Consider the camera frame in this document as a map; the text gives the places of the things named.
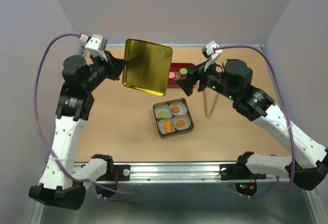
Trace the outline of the red rectangular tray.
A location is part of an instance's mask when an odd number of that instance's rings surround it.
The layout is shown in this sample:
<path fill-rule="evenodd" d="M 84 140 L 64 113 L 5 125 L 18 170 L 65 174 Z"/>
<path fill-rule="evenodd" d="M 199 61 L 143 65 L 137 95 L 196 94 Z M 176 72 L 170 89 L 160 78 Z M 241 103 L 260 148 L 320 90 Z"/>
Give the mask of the red rectangular tray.
<path fill-rule="evenodd" d="M 177 80 L 185 78 L 187 75 L 181 75 L 179 73 L 179 69 L 186 68 L 189 66 L 195 66 L 192 63 L 171 63 L 170 72 L 175 73 L 174 79 L 168 79 L 168 88 L 179 88 L 179 85 L 177 84 Z"/>

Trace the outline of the brown round cookie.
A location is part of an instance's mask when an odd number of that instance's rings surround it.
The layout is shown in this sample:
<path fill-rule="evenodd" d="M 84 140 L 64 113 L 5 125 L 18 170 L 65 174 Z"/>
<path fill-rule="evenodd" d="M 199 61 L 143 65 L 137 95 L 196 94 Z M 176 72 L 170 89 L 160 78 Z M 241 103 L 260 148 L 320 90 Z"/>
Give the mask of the brown round cookie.
<path fill-rule="evenodd" d="M 180 112 L 180 108 L 179 108 L 179 106 L 173 106 L 171 108 L 171 111 L 173 114 L 178 114 Z"/>

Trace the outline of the gold tin lid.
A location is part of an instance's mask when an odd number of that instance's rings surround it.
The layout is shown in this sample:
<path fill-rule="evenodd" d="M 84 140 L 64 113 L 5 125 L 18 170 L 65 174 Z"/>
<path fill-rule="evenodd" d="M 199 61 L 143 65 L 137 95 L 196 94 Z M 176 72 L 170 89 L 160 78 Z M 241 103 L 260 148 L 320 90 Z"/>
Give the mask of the gold tin lid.
<path fill-rule="evenodd" d="M 129 38 L 125 42 L 122 84 L 134 90 L 165 96 L 173 49 L 169 46 Z"/>

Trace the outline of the metal tongs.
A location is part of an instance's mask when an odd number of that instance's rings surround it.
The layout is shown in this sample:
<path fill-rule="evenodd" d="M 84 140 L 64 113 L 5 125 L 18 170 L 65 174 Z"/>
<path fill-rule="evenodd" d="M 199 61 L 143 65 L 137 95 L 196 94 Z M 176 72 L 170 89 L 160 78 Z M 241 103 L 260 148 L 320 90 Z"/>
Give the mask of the metal tongs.
<path fill-rule="evenodd" d="M 205 89 L 203 91 L 203 106 L 204 106 L 204 113 L 206 118 L 210 118 L 216 108 L 217 102 L 219 99 L 219 94 L 212 91 Z"/>

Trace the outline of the gold square cookie tin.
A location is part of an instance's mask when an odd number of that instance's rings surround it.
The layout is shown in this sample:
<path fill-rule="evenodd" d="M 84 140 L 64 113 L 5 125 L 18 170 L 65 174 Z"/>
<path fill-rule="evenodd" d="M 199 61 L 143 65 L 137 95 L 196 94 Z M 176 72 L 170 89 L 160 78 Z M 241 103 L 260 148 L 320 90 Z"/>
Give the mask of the gold square cookie tin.
<path fill-rule="evenodd" d="M 170 133 L 168 135 L 160 135 L 159 134 L 159 129 L 158 129 L 157 123 L 161 119 L 158 119 L 158 118 L 155 117 L 154 109 L 156 107 L 160 106 L 160 105 L 168 105 L 169 106 L 170 104 L 175 103 L 175 102 L 178 102 L 178 101 L 184 103 L 186 105 L 186 107 L 187 107 L 188 112 L 187 112 L 186 116 L 188 116 L 191 119 L 191 125 L 190 125 L 190 127 L 188 129 L 182 130 L 182 131 L 179 131 L 179 130 L 175 129 L 175 132 Z M 181 135 L 181 134 L 184 134 L 184 133 L 189 133 L 189 132 L 191 132 L 194 129 L 194 123 L 193 123 L 193 120 L 192 120 L 192 117 L 191 117 L 191 113 L 190 113 L 190 110 L 189 110 L 189 107 L 188 107 L 188 104 L 187 104 L 187 101 L 186 101 L 185 98 L 179 98 L 179 99 L 164 101 L 164 102 L 161 102 L 161 103 L 156 103 L 156 104 L 153 105 L 152 109 L 153 109 L 153 114 L 154 114 L 154 118 L 155 118 L 155 122 L 156 122 L 157 131 L 158 131 L 159 137 L 162 138 L 162 139 L 168 138 L 168 137 L 172 137 L 172 136 Z"/>

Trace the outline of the orange swirl cookie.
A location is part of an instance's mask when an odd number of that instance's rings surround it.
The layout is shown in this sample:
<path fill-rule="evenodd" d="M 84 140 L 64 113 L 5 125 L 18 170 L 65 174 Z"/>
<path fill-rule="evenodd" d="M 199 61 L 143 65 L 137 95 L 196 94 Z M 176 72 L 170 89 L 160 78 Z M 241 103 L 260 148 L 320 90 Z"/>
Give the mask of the orange swirl cookie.
<path fill-rule="evenodd" d="M 183 119 L 179 119 L 176 122 L 177 127 L 183 128 L 185 126 L 185 121 Z"/>

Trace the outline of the orange fish-shaped cookie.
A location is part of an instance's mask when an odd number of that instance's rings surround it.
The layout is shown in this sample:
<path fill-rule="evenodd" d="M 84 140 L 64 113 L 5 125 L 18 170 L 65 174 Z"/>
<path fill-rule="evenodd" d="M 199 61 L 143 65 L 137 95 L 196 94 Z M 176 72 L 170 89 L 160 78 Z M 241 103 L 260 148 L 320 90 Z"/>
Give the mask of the orange fish-shaped cookie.
<path fill-rule="evenodd" d="M 171 124 L 170 121 L 165 121 L 163 127 L 164 127 L 164 130 L 165 130 L 166 133 L 171 133 L 172 124 Z"/>

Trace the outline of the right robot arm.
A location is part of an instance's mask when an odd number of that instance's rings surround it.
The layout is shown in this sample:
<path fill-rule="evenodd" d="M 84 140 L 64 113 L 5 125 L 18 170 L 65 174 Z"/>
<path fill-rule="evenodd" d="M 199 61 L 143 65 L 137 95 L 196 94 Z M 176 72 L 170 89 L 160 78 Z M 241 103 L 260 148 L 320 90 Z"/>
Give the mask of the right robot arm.
<path fill-rule="evenodd" d="M 187 96 L 199 83 L 198 91 L 206 88 L 230 99 L 233 109 L 252 123 L 267 131 L 293 156 L 263 156 L 245 152 L 234 166 L 227 168 L 224 180 L 248 179 L 251 175 L 266 174 L 291 179 L 293 183 L 311 191 L 327 176 L 327 147 L 315 142 L 287 117 L 275 101 L 263 90 L 251 84 L 253 70 L 239 59 L 229 59 L 218 72 L 217 64 L 205 68 L 205 63 L 188 66 L 185 78 L 177 80 Z"/>

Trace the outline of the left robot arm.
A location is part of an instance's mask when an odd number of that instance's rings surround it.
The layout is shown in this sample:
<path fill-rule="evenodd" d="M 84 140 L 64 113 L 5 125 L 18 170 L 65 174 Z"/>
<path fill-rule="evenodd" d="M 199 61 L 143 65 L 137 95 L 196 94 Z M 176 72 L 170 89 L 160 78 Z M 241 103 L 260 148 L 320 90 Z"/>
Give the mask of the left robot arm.
<path fill-rule="evenodd" d="M 95 154 L 75 174 L 72 173 L 78 144 L 94 103 L 92 91 L 104 80 L 118 80 L 126 61 L 109 51 L 105 57 L 93 56 L 87 64 L 81 55 L 64 60 L 61 88 L 55 112 L 55 135 L 45 171 L 29 197 L 47 206 L 78 210 L 86 191 L 97 179 L 116 176 L 113 158 Z"/>

